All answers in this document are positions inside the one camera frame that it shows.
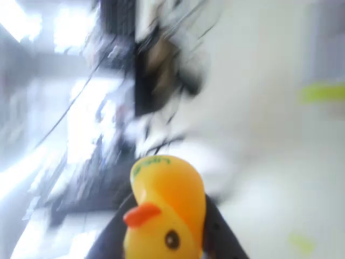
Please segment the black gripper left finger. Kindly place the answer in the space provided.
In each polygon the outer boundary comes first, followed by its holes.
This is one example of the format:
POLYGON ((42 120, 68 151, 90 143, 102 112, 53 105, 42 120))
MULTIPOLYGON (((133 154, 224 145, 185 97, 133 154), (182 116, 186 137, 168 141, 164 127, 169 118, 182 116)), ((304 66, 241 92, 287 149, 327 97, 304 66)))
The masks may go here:
POLYGON ((88 259, 122 259, 125 257, 123 242, 127 225, 123 216, 135 206, 135 197, 133 193, 130 193, 91 246, 87 254, 88 259))

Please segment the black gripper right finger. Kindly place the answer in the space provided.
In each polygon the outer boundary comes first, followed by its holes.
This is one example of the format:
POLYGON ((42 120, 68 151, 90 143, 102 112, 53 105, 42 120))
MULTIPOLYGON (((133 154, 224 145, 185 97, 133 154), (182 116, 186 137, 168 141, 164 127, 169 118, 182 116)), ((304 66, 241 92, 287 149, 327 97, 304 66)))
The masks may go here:
POLYGON ((249 259, 214 201, 206 195, 202 258, 249 259))

